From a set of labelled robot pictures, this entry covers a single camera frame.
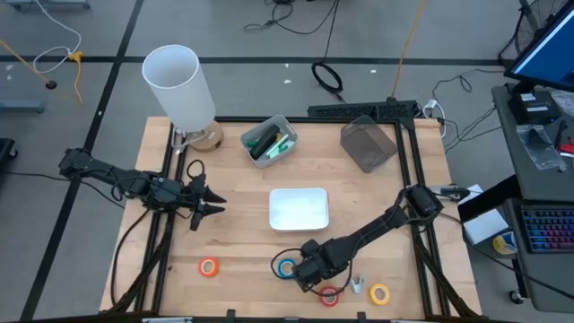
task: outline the white cable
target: white cable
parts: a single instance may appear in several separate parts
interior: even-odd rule
[[[46,50],[45,52],[41,53],[40,55],[36,56],[36,58],[34,58],[34,61],[32,62],[32,67],[34,67],[34,70],[40,74],[46,74],[46,73],[50,73],[52,71],[54,71],[55,69],[59,68],[62,63],[64,63],[68,57],[70,55],[72,55],[76,50],[78,50],[78,48],[80,47],[80,44],[82,43],[82,35],[80,35],[80,33],[78,31],[73,30],[72,28],[64,25],[62,22],[57,21],[56,19],[54,19],[47,11],[46,9],[44,9],[44,7],[42,6],[42,4],[39,2],[39,0],[35,0],[36,4],[39,6],[39,8],[42,10],[42,12],[52,21],[57,23],[58,25],[60,25],[62,28],[73,32],[74,34],[76,34],[78,36],[78,45],[75,46],[74,50],[70,50],[70,48],[67,48],[66,46],[57,46],[54,48],[50,48],[48,50]],[[54,67],[48,69],[47,71],[40,71],[38,68],[36,68],[36,62],[43,56],[45,56],[47,53],[52,52],[54,50],[59,50],[59,49],[65,49],[65,51],[67,51],[67,55],[64,57],[64,59],[62,59],[60,61],[60,63],[56,64]]]
[[[430,113],[432,113],[432,110],[437,107],[439,108],[440,113],[442,114],[442,118],[443,119],[447,118],[447,116],[445,115],[445,110],[442,108],[440,103],[433,99],[430,99],[429,102],[422,108],[423,116],[425,118],[430,118],[431,116],[427,116],[426,109],[430,109]],[[442,125],[442,132],[440,133],[440,137],[444,138],[446,134],[447,134],[447,127],[445,125]]]

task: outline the computer monitor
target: computer monitor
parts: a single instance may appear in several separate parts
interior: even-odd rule
[[[537,84],[574,92],[574,0],[536,33],[505,76],[521,81],[516,92],[529,92]]]

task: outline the monitor screen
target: monitor screen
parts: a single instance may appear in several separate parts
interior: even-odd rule
[[[574,2],[518,57],[508,76],[574,91]]]

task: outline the lamp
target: lamp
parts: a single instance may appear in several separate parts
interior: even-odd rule
[[[173,131],[186,138],[183,144],[172,139],[174,148],[189,144],[199,152],[210,152],[220,146],[222,128],[213,121],[212,95],[193,50],[180,45],[157,48],[145,58],[142,75],[171,119]]]

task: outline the keyboard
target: keyboard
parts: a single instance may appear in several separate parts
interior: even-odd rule
[[[522,205],[520,214],[528,251],[574,252],[574,205]]]
[[[358,118],[371,117],[375,122],[394,121],[398,118],[412,118],[417,109],[415,100],[387,101],[372,103],[353,103],[310,106],[309,117],[314,118]]]

